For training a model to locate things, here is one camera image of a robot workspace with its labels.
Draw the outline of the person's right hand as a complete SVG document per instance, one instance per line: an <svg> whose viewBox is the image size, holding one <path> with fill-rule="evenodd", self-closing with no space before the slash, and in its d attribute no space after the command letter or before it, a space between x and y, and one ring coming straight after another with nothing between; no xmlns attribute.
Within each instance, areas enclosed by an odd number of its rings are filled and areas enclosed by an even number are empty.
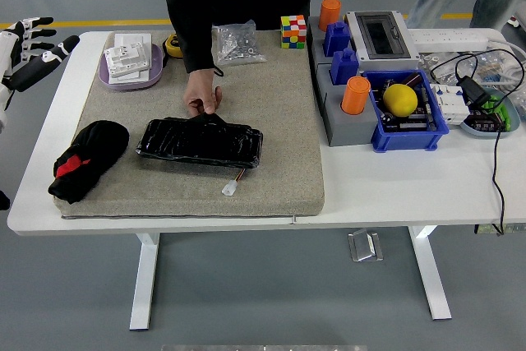
<svg viewBox="0 0 526 351"><path fill-rule="evenodd" d="M215 113L219 107L223 93L220 86L213 87L214 76L213 69L196 70L188 75L183 100L191 117Z"/></svg>

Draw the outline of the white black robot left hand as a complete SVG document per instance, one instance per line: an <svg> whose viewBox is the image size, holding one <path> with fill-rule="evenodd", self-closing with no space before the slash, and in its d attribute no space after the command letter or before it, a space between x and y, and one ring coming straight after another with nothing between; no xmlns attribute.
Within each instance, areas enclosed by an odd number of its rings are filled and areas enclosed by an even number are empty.
<svg viewBox="0 0 526 351"><path fill-rule="evenodd" d="M52 22L52 17L31 17L1 30L1 129L6 127L12 96L56 70L80 42L77 35L59 44L42 42L56 34L47 27Z"/></svg>

